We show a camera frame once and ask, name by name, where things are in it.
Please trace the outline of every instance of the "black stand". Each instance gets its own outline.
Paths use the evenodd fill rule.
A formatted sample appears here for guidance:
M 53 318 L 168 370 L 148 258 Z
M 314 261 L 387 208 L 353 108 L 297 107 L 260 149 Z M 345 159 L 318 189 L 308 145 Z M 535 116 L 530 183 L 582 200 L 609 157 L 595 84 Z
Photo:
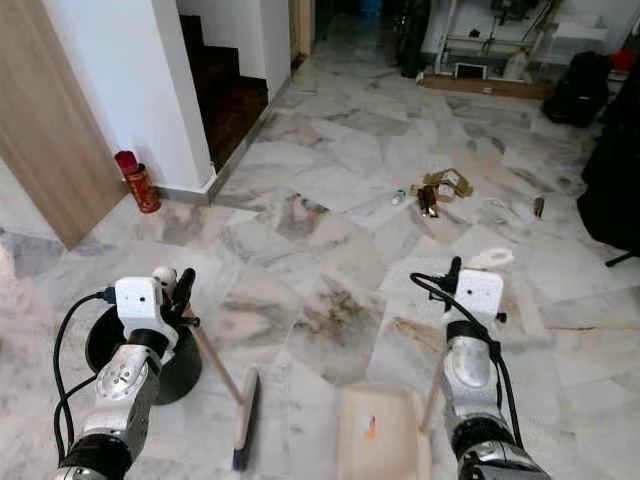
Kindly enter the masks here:
M 615 267 L 617 264 L 624 262 L 625 260 L 629 260 L 630 258 L 637 257 L 635 253 L 625 253 L 624 255 L 620 255 L 619 257 L 614 258 L 613 260 L 609 260 L 608 262 L 604 262 L 604 264 L 611 268 Z

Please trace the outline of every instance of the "white wall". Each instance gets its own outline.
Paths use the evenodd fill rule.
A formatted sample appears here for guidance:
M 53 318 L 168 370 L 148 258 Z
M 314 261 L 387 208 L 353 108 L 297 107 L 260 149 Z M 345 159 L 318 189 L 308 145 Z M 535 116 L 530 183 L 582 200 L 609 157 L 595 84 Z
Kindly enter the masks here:
M 1 157 L 0 227 L 24 235 L 58 238 Z
M 544 1 L 540 1 L 540 10 Z M 449 10 L 450 0 L 434 0 L 429 28 L 422 46 L 426 52 L 436 53 L 438 41 L 442 33 L 445 19 Z M 482 38 L 488 38 L 491 31 L 493 16 L 489 8 L 489 0 L 459 0 L 456 15 L 450 34 L 468 36 L 472 29 L 480 31 Z M 507 22 L 497 26 L 495 37 L 500 40 L 520 41 L 527 28 L 533 23 L 538 12 L 530 15 L 530 20 L 523 22 Z M 571 16 L 600 16 L 604 26 L 609 28 L 609 36 L 603 45 L 604 53 L 613 53 L 624 41 L 635 18 L 640 12 L 638 0 L 565 0 L 559 15 Z M 527 40 L 533 41 L 535 33 L 531 33 Z
M 201 191 L 213 170 L 174 0 L 45 0 L 114 153 L 159 186 Z
M 264 78 L 269 100 L 290 73 L 286 0 L 177 0 L 183 15 L 199 15 L 204 42 L 238 49 L 240 74 Z

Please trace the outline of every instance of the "staircase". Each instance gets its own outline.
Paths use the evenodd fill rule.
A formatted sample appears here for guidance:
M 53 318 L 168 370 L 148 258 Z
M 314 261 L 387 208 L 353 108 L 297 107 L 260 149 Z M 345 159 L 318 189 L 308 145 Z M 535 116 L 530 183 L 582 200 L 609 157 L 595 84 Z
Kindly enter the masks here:
M 197 15 L 180 15 L 209 154 L 216 172 L 269 102 L 267 82 L 240 75 L 238 49 L 204 44 Z

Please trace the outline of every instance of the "dustpan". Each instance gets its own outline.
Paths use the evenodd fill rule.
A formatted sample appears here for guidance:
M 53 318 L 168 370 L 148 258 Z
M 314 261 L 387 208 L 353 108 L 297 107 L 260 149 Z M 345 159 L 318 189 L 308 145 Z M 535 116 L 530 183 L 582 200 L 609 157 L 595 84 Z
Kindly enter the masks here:
M 431 480 L 431 446 L 418 395 L 390 385 L 342 391 L 338 480 Z

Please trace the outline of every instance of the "marble floor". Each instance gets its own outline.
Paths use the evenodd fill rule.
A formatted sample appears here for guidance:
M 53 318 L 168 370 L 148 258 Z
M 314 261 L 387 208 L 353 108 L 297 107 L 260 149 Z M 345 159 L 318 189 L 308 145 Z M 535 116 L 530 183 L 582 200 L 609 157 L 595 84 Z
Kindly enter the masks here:
M 0 478 L 55 466 L 50 358 L 66 309 L 161 264 L 196 269 L 194 309 L 234 378 L 258 366 L 264 396 L 249 472 L 230 472 L 235 409 L 208 369 L 154 408 L 129 478 L 335 478 L 340 387 L 425 396 L 433 380 L 442 307 L 408 274 L 492 247 L 515 255 L 495 335 L 525 445 L 555 479 L 638 478 L 640 260 L 605 268 L 618 252 L 591 240 L 575 206 L 597 129 L 553 125 L 535 101 L 419 88 L 387 45 L 373 21 L 335 19 L 209 207 L 165 201 L 145 216 L 128 197 L 69 252 L 0 228 Z M 391 205 L 395 188 L 447 167 L 471 197 L 437 219 Z M 104 309 L 83 307 L 70 327 L 67 385 L 90 374 L 84 338 Z M 91 398 L 72 400 L 77 424 Z M 454 480 L 440 416 L 433 427 L 434 479 Z

